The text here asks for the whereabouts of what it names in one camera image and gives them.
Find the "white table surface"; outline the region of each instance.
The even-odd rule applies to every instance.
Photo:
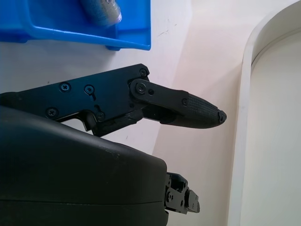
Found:
[[[145,64],[150,80],[170,87],[191,19],[190,0],[152,0],[152,48],[122,49],[55,40],[31,40],[25,44],[0,42],[0,93],[17,92],[105,72]],[[84,130],[79,121],[69,125]],[[152,154],[160,124],[142,120],[104,138]]]

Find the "blue plastic bin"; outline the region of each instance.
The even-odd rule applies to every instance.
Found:
[[[79,0],[0,0],[0,41],[54,39],[109,49],[151,48],[151,0],[118,0],[122,21],[91,24]]]

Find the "screw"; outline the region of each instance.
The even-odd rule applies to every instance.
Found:
[[[60,89],[63,92],[67,92],[67,91],[70,90],[70,85],[66,82],[63,82],[63,83],[60,84]]]
[[[54,118],[57,116],[57,110],[55,108],[48,108],[46,110],[46,115],[49,117],[49,118]]]
[[[141,69],[141,70],[140,70],[140,75],[141,75],[142,77],[146,76],[146,75],[147,75],[146,70],[145,70],[145,69]]]
[[[170,202],[172,199],[173,199],[172,193],[171,193],[171,192],[168,192],[168,193],[167,193],[167,197],[166,197],[166,201],[167,201],[167,202]]]
[[[96,114],[96,118],[97,118],[98,121],[103,121],[105,119],[104,113],[98,112]]]
[[[140,94],[144,94],[146,90],[146,86],[144,85],[144,83],[138,83],[136,85],[136,91]]]
[[[182,100],[182,105],[187,106],[187,99]]]
[[[92,94],[92,93],[94,93],[94,87],[91,86],[91,85],[87,85],[87,86],[85,87],[85,92],[86,92],[87,94]]]

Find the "object in blue bin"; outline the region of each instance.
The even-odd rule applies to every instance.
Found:
[[[110,26],[121,21],[121,11],[115,0],[81,0],[87,17],[99,26]]]

